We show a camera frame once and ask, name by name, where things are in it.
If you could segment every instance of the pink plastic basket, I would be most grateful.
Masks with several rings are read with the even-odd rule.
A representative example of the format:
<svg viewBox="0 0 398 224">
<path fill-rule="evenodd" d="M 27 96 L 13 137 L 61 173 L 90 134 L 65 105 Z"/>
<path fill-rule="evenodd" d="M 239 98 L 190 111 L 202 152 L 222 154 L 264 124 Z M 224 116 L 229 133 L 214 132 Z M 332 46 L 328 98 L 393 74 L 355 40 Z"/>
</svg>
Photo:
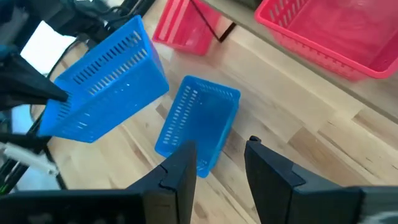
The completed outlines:
<svg viewBox="0 0 398 224">
<path fill-rule="evenodd" d="M 398 0 L 264 0 L 255 18 L 284 47 L 349 80 L 398 69 Z"/>
<path fill-rule="evenodd" d="M 214 30 L 221 17 L 219 12 L 198 0 L 168 0 L 152 40 L 177 50 L 205 55 L 213 34 L 192 1 Z"/>
</svg>

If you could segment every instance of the black cable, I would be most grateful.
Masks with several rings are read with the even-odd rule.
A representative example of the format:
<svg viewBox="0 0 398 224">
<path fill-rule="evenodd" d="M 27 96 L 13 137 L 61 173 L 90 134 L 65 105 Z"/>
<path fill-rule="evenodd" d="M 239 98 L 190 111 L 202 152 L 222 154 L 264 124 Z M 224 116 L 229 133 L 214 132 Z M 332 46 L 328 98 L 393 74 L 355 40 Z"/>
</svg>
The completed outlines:
<svg viewBox="0 0 398 224">
<path fill-rule="evenodd" d="M 114 24 L 115 22 L 123 21 L 125 19 L 130 19 L 131 15 L 133 15 L 135 11 L 136 10 L 134 10 L 133 8 L 127 15 L 108 21 L 107 25 L 105 26 L 105 29 L 108 30 L 111 27 L 111 25 Z"/>
<path fill-rule="evenodd" d="M 73 10 L 79 12 L 80 14 L 86 15 L 90 18 L 97 19 L 97 20 L 101 20 L 100 16 L 108 15 L 109 13 L 111 13 L 115 10 L 125 10 L 126 12 L 129 12 L 129 9 L 124 6 L 113 6 L 109 9 L 107 9 L 106 11 L 100 11 L 96 8 L 84 6 L 82 4 L 77 5 L 75 0 L 68 0 L 68 3 L 72 7 Z M 88 14 L 87 12 L 93 12 L 95 14 L 95 17 Z"/>
</svg>

